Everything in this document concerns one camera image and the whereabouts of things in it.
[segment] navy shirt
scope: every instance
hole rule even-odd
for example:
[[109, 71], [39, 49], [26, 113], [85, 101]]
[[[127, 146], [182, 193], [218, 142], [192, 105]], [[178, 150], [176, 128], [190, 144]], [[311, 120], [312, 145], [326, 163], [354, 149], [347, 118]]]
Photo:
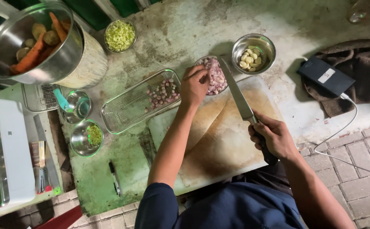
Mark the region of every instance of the navy shirt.
[[203, 199], [178, 216], [172, 188], [163, 183], [147, 187], [135, 229], [305, 228], [294, 199], [268, 187], [235, 182]]

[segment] metal mesh tray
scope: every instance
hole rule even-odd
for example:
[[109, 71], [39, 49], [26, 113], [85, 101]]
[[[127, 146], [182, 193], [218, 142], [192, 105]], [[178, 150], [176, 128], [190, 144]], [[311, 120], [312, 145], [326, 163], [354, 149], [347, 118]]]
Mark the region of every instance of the metal mesh tray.
[[27, 110], [32, 113], [39, 113], [58, 109], [58, 101], [54, 94], [55, 88], [60, 88], [62, 92], [62, 88], [55, 84], [40, 86], [21, 84], [24, 105]]
[[[163, 104], [160, 108], [149, 109], [149, 112], [144, 112], [144, 109], [146, 107], [150, 108], [151, 105], [149, 101], [151, 96], [146, 91], [156, 91], [157, 86], [160, 86], [164, 79], [173, 79], [173, 83], [177, 86], [175, 92], [178, 93], [180, 91], [181, 85], [177, 74], [173, 70], [166, 68], [106, 101], [101, 108], [101, 117], [106, 124], [107, 131], [112, 134], [120, 134], [180, 101], [179, 97], [179, 99], [169, 104]], [[168, 96], [172, 95], [171, 86], [166, 86], [166, 91]]]

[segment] hand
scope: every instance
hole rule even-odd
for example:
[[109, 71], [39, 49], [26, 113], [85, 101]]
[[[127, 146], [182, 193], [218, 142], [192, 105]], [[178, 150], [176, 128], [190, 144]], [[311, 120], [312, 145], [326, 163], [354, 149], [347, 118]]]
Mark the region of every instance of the hand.
[[185, 70], [181, 82], [181, 104], [192, 107], [199, 106], [209, 88], [210, 76], [208, 73], [202, 64]]
[[261, 146], [259, 145], [259, 138], [254, 136], [255, 131], [264, 136], [270, 153], [280, 160], [289, 160], [300, 155], [284, 122], [267, 117], [255, 110], [253, 112], [261, 123], [254, 124], [254, 128], [249, 126], [248, 133], [258, 150], [261, 150]]

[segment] white cutting board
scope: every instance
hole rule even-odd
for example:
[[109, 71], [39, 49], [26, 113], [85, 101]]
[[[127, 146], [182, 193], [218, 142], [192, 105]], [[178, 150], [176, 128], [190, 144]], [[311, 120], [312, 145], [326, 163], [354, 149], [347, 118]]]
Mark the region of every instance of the white cutting board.
[[[283, 120], [261, 77], [249, 77], [237, 84], [250, 107]], [[149, 120], [157, 149], [176, 112], [177, 108], [174, 108]], [[249, 139], [248, 126], [249, 122], [241, 119], [229, 88], [217, 96], [206, 96], [192, 122], [175, 193], [192, 191], [265, 166], [261, 151], [255, 149]]]

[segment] small metal bowl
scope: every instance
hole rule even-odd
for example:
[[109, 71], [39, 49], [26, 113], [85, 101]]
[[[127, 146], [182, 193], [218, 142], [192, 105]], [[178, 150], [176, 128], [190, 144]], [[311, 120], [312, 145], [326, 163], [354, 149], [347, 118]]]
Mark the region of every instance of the small metal bowl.
[[[133, 42], [131, 43], [131, 45], [130, 45], [127, 49], [125, 49], [125, 50], [123, 50], [123, 51], [120, 51], [120, 52], [117, 52], [117, 51], [114, 51], [114, 50], [110, 49], [110, 48], [109, 48], [109, 46], [108, 46], [108, 44], [107, 44], [107, 41], [106, 41], [106, 32], [107, 32], [107, 30], [109, 29], [109, 27], [110, 27], [113, 23], [115, 23], [115, 22], [117, 22], [117, 21], [125, 21], [125, 22], [127, 22], [127, 23], [131, 24], [131, 25], [134, 27], [134, 40], [133, 40]], [[129, 50], [129, 49], [133, 46], [133, 44], [135, 43], [135, 41], [137, 40], [137, 28], [136, 28], [136, 26], [134, 25], [134, 23], [133, 23], [130, 19], [127, 19], [127, 18], [120, 18], [120, 19], [117, 19], [117, 20], [115, 20], [115, 21], [111, 22], [111, 23], [106, 27], [106, 29], [104, 30], [103, 37], [104, 37], [104, 45], [105, 45], [105, 47], [106, 47], [106, 49], [107, 49], [107, 50], [111, 51], [112, 53], [123, 53], [123, 52], [125, 52], [125, 51]]]
[[[101, 141], [97, 145], [93, 145], [91, 142], [91, 137], [88, 134], [88, 128], [90, 126], [97, 126], [101, 132]], [[79, 124], [77, 124], [72, 132], [70, 137], [70, 144], [72, 150], [79, 156], [90, 157], [95, 155], [101, 148], [103, 144], [103, 130], [101, 129], [99, 123], [86, 119]]]
[[[193, 66], [195, 66], [195, 65], [199, 65], [199, 62], [200, 62], [200, 61], [202, 61], [202, 63], [203, 63], [203, 60], [205, 60], [205, 59], [206, 59], [206, 58], [208, 58], [208, 57], [214, 57], [214, 58], [217, 58], [217, 56], [215, 56], [215, 55], [207, 55], [207, 56], [204, 56], [204, 57], [202, 57], [202, 58], [198, 59], [198, 60], [193, 64]], [[232, 73], [232, 69], [229, 67], [229, 65], [228, 65], [227, 61], [225, 61], [225, 60], [223, 60], [223, 61], [224, 61], [224, 63], [226, 64], [226, 67], [229, 69], [230, 73]], [[220, 94], [222, 91], [226, 90], [226, 89], [227, 89], [227, 87], [228, 87], [228, 86], [226, 86], [223, 90], [219, 91], [219, 92], [218, 92], [218, 94]]]
[[66, 112], [60, 108], [60, 113], [65, 121], [70, 124], [77, 124], [85, 120], [92, 112], [93, 102], [87, 92], [82, 89], [71, 91], [66, 97], [66, 100], [72, 111]]
[[[262, 64], [259, 66], [259, 70], [255, 72], [246, 71], [238, 64], [241, 55], [248, 49], [249, 45], [255, 46], [261, 53], [260, 57]], [[275, 46], [269, 38], [261, 34], [247, 34], [238, 39], [233, 45], [232, 63], [234, 67], [243, 74], [258, 75], [268, 70], [274, 64], [275, 54]]]

